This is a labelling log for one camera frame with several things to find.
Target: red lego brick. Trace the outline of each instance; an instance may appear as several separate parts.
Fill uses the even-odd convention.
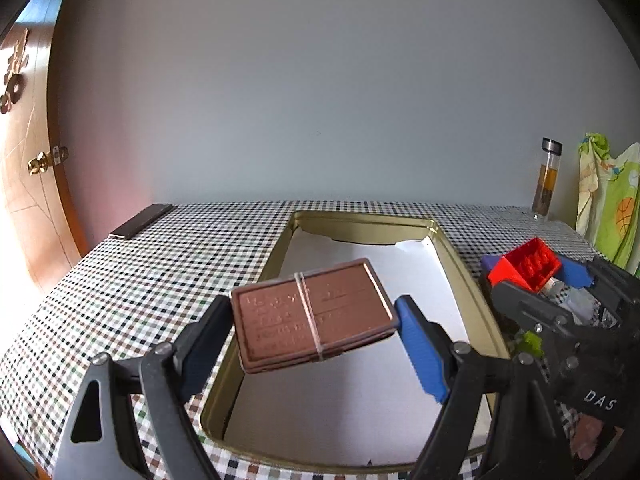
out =
[[[531,292],[539,292],[561,265],[540,238],[533,238],[501,257],[488,278],[492,286],[509,280]]]

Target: metal lid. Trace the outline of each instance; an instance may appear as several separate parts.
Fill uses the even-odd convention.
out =
[[[562,142],[542,137],[542,149],[554,155],[562,155]]]

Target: pink object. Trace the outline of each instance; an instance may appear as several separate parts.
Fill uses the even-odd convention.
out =
[[[604,423],[591,415],[581,415],[575,434],[571,439],[571,454],[578,454],[582,460],[588,460],[596,451],[598,436]]]

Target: glass jar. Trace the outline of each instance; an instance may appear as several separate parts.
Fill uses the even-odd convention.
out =
[[[556,187],[561,155],[562,143],[543,137],[542,163],[540,164],[536,194],[533,197],[533,205],[531,206],[535,219],[546,220],[549,214],[549,206]]]

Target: green object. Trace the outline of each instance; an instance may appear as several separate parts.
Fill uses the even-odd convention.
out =
[[[575,230],[614,264],[635,272],[640,262],[635,243],[640,144],[632,144],[613,158],[607,137],[588,133],[578,152],[580,183]]]
[[[533,332],[525,332],[516,346],[517,352],[528,352],[531,355],[543,358],[545,353],[542,351],[542,338]]]

